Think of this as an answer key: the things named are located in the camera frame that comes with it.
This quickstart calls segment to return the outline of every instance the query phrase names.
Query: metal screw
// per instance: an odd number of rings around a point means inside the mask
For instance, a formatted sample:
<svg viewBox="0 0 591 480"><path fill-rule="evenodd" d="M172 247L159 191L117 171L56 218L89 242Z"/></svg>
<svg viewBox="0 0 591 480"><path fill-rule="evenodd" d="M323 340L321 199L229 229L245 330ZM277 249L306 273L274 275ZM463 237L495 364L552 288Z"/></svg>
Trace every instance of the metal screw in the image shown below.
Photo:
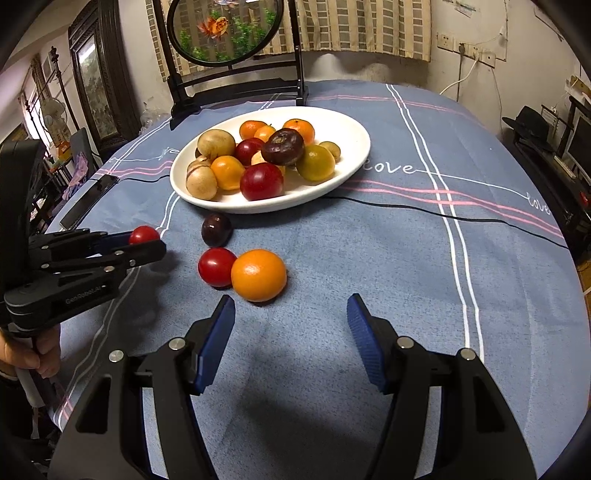
<svg viewBox="0 0 591 480"><path fill-rule="evenodd" d="M173 338L169 341L168 346L171 350L180 350L185 346L184 338Z"/></svg>
<svg viewBox="0 0 591 480"><path fill-rule="evenodd" d="M474 360L476 358L476 352L471 348L462 348L462 350L460 350L460 355L464 360L468 361Z"/></svg>
<svg viewBox="0 0 591 480"><path fill-rule="evenodd" d="M396 343L400 348L412 348L414 346L414 340L410 337L398 337Z"/></svg>
<svg viewBox="0 0 591 480"><path fill-rule="evenodd" d="M114 364L123 360L125 354L121 350L113 350L109 354L109 360Z"/></svg>

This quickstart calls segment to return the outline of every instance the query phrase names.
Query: black hat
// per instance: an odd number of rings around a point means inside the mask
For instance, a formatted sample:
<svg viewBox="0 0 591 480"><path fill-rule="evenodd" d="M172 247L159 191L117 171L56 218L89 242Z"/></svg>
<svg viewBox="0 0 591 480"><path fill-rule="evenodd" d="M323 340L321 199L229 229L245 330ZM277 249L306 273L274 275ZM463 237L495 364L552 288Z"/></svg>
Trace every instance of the black hat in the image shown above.
<svg viewBox="0 0 591 480"><path fill-rule="evenodd" d="M515 120L504 116L503 121L520 136L530 140L536 146L549 152L554 151L552 146L548 143L550 126L548 125L548 122L544 120L544 117L533 108L525 106L521 109L521 112L519 112L519 115L517 115Z"/></svg>

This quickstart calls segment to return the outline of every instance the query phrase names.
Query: red ball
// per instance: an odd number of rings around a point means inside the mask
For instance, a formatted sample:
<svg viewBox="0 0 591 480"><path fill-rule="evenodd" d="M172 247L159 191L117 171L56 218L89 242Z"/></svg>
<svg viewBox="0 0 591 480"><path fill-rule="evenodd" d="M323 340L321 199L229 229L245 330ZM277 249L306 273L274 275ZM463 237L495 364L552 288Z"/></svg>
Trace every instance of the red ball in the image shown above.
<svg viewBox="0 0 591 480"><path fill-rule="evenodd" d="M212 287L222 288L232 284L232 265L236 255L226 248L210 248L206 250L197 264L199 276Z"/></svg>
<svg viewBox="0 0 591 480"><path fill-rule="evenodd" d="M248 201L278 197L283 192L281 170L271 163L258 163L242 174L240 191Z"/></svg>
<svg viewBox="0 0 591 480"><path fill-rule="evenodd" d="M234 156L240 160L245 167L251 166L252 156L262 149L265 143L260 138L248 138L242 140L234 151Z"/></svg>
<svg viewBox="0 0 591 480"><path fill-rule="evenodd" d="M151 242L152 240L160 240L160 234L155 228L152 228L149 225L142 225L131 232L129 244L143 244L144 242Z"/></svg>

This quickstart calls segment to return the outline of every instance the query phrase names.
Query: black phone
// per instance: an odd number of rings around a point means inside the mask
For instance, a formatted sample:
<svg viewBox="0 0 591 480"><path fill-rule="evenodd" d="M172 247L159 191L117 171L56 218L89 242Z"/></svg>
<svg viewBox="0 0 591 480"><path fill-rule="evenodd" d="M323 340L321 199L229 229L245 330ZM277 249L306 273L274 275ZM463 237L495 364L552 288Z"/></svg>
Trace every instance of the black phone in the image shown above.
<svg viewBox="0 0 591 480"><path fill-rule="evenodd" d="M113 187L113 185L116 185L118 181L119 177L113 175L103 175L96 180L95 184L86 191L70 210L68 210L68 213L60 220L60 225L66 230L71 230L80 225L81 221L86 215L88 215L96 202L98 202L100 198Z"/></svg>

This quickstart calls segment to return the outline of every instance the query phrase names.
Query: plate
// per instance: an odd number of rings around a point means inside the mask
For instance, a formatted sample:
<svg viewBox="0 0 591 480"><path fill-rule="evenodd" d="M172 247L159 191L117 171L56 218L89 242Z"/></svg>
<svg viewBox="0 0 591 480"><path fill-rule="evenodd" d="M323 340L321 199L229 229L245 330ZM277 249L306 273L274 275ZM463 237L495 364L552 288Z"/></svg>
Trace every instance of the plate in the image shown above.
<svg viewBox="0 0 591 480"><path fill-rule="evenodd" d="M279 129L292 118L309 121L316 130L316 142L331 141L341 150L333 176L322 183L304 180L290 168L285 175L284 194L272 199L249 202L240 192L219 192L213 200L192 197L185 187L187 167L195 160L199 136L191 140L174 159L170 184L185 201L214 212L264 213L283 210L314 200L334 190L355 173L367 160L370 140L367 130L357 120L340 112L312 106L282 106L245 113L212 128L230 132L240 140L240 126L247 120L262 120Z"/></svg>

